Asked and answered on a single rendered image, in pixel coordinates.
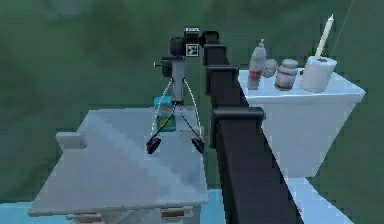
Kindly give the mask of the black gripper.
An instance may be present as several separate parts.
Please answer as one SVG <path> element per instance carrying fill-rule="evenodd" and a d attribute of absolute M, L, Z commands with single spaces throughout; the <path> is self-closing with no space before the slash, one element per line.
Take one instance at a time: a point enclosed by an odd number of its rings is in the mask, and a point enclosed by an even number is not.
<path fill-rule="evenodd" d="M 191 96 L 193 108 L 195 112 L 196 124 L 198 130 L 195 130 L 188 119 L 184 116 L 182 109 L 179 109 L 180 115 L 189 127 L 189 129 L 194 133 L 194 136 L 191 138 L 191 142 L 194 145 L 195 149 L 200 153 L 204 153 L 205 142 L 202 137 L 202 126 L 200 122 L 200 116 L 197 109 L 197 104 L 195 101 L 194 94 L 192 93 L 191 87 L 187 80 L 185 79 L 185 39 L 183 37 L 173 37 L 169 41 L 169 54 L 163 56 L 160 63 L 154 62 L 154 67 L 161 67 L 162 74 L 164 77 L 169 77 L 170 80 L 164 89 L 161 97 L 168 96 L 168 90 L 172 85 L 172 103 L 173 104 L 183 104 L 183 85 L 187 87 L 189 95 Z M 146 150 L 148 154 L 153 154 L 161 143 L 159 134 L 162 132 L 165 123 L 157 129 L 156 127 L 156 112 L 154 113 L 154 119 L 151 126 L 151 137 L 146 143 Z"/>

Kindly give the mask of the small white round jar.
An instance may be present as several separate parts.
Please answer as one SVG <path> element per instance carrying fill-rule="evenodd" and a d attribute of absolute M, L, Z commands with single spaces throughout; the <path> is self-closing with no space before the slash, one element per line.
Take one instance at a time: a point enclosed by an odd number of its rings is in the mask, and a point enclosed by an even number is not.
<path fill-rule="evenodd" d="M 264 63 L 262 76 L 265 78 L 273 77 L 277 68 L 278 64 L 274 59 L 267 59 Z"/>

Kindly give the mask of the white candle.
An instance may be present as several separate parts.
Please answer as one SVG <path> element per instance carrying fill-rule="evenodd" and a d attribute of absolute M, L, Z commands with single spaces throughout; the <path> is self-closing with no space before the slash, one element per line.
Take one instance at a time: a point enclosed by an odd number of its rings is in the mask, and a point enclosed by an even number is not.
<path fill-rule="evenodd" d="M 322 54 L 322 52 L 324 50 L 325 44 L 327 42 L 329 33 L 330 33 L 331 29 L 332 29 L 333 22 L 334 22 L 334 14 L 331 14 L 331 16 L 327 19 L 327 22 L 326 22 L 326 24 L 324 26 L 322 36 L 321 36 L 321 38 L 319 40 L 319 43 L 318 43 L 318 46 L 317 46 L 317 49 L 316 49 L 316 52 L 315 52 L 315 56 L 321 56 L 321 54 Z"/>

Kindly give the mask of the white jar with red bands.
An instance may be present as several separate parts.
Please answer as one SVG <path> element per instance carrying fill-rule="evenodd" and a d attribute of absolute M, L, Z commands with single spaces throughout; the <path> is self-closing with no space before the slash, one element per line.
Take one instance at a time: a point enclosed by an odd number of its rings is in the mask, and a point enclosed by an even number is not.
<path fill-rule="evenodd" d="M 283 91 L 291 90 L 298 72 L 298 62 L 284 59 L 277 70 L 274 86 Z"/>

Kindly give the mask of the grey cabinet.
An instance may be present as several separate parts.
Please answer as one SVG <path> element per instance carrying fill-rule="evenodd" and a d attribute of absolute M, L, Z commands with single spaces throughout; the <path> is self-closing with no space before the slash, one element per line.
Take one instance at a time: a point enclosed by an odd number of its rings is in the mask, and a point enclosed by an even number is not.
<path fill-rule="evenodd" d="M 28 211 L 63 215 L 72 224 L 202 224 L 208 201 L 202 155 L 192 140 L 190 106 L 175 112 L 148 153 L 151 108 L 91 110 L 75 132 L 59 132 L 62 156 Z"/>

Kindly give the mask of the white toilet paper roll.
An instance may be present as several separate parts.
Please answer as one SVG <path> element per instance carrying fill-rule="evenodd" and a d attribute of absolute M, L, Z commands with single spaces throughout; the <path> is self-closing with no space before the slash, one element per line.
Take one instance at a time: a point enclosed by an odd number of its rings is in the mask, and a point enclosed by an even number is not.
<path fill-rule="evenodd" d="M 337 61 L 327 57 L 310 56 L 301 76 L 300 87 L 309 92 L 323 92 L 337 65 Z"/>

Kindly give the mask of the white pink spray bottle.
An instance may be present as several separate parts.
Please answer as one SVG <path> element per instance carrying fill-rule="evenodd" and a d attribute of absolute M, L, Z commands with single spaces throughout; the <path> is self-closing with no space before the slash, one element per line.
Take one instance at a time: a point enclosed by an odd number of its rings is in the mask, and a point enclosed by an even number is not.
<path fill-rule="evenodd" d="M 257 90 L 261 79 L 261 74 L 265 67 L 266 49 L 264 47 L 264 40 L 261 39 L 259 45 L 254 49 L 248 69 L 248 83 L 249 90 Z"/>

